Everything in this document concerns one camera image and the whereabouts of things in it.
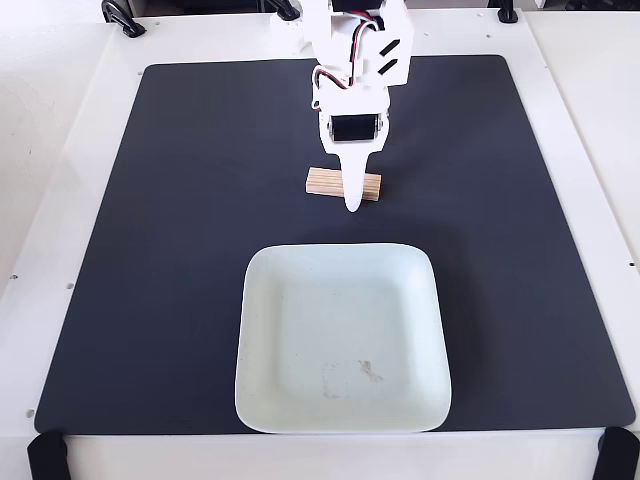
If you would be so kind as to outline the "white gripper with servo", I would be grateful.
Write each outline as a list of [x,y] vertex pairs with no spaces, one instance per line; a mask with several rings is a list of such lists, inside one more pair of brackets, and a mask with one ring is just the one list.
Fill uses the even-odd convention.
[[318,113],[320,139],[327,154],[337,155],[343,196],[350,212],[358,210],[366,165],[381,152],[389,133],[390,94],[387,87],[333,84],[313,88],[312,108]]

